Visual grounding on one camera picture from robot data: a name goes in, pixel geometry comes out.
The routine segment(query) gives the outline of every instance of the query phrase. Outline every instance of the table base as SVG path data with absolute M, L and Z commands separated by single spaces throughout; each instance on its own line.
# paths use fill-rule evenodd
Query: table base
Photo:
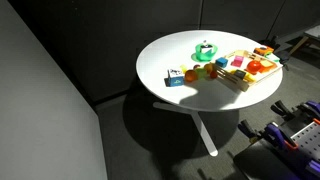
M 192 116 L 193 122 L 197 126 L 197 129 L 200 133 L 200 136 L 201 136 L 209 154 L 211 156 L 218 155 L 218 150 L 217 150 L 216 146 L 214 145 L 206 127 L 204 126 L 204 124 L 201 120 L 201 117 L 199 116 L 198 111 L 180 108 L 175 105 L 160 103 L 160 102 L 154 102 L 153 107 L 158 108 L 158 109 L 162 109 L 162 110 L 167 110 L 167 111 L 173 111 L 173 112 L 178 112 L 178 113 L 183 113 L 183 114 L 190 114 Z

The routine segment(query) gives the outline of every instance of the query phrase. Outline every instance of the gray wall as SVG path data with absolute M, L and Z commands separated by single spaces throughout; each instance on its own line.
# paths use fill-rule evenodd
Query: gray wall
M 5 0 L 0 179 L 107 179 L 97 115 Z
M 45 33 L 40 39 L 49 40 L 94 102 L 129 88 L 136 58 L 151 41 L 198 27 L 263 40 L 284 1 L 10 0 L 28 11 Z M 286 0 L 269 38 L 310 26 L 318 7 L 319 0 Z

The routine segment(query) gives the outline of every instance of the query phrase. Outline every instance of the green toy cup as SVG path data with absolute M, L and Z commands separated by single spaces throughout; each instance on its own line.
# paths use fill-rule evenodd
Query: green toy cup
M 212 46 L 212 52 L 211 53 L 201 53 L 201 46 L 203 44 L 198 44 L 196 46 L 196 57 L 197 57 L 197 60 L 201 61 L 201 62 L 208 62 L 208 61 L 211 61 L 213 56 L 216 54 L 217 50 L 218 50 L 218 47 L 213 45 L 213 44 L 209 44 L 208 45 L 211 45 Z

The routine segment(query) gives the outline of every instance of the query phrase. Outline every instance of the floor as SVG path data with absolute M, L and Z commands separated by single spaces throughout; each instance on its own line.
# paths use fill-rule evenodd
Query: floor
M 129 94 L 97 107 L 108 179 L 246 179 L 233 164 L 233 157 L 250 144 L 237 124 L 247 119 L 261 130 L 268 122 L 282 123 L 270 110 L 280 99 L 287 107 L 307 100 L 320 102 L 319 52 L 313 47 L 296 51 L 288 62 L 289 71 L 283 69 L 279 89 L 266 100 L 227 113 L 200 113 L 219 150 L 216 157 L 208 154 L 189 115 L 154 109 L 152 103 L 160 100 L 138 80 L 133 82 Z

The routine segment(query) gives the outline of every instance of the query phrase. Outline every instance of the round white table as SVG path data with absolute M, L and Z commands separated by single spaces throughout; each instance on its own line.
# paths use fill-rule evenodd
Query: round white table
M 164 36 L 150 43 L 140 53 L 136 69 L 143 85 L 155 96 L 170 103 L 155 102 L 154 107 L 192 115 L 209 153 L 216 156 L 218 151 L 198 112 L 240 109 L 266 99 L 281 84 L 282 69 L 250 87 L 246 92 L 222 79 L 212 81 L 199 79 L 183 86 L 167 87 L 165 78 L 168 78 L 168 69 L 179 68 L 181 65 L 192 69 L 196 64 L 203 67 L 208 63 L 196 62 L 192 59 L 195 46 L 204 40 L 218 47 L 212 62 L 236 50 L 253 52 L 254 48 L 261 47 L 251 39 L 232 33 L 208 30 L 184 31 Z

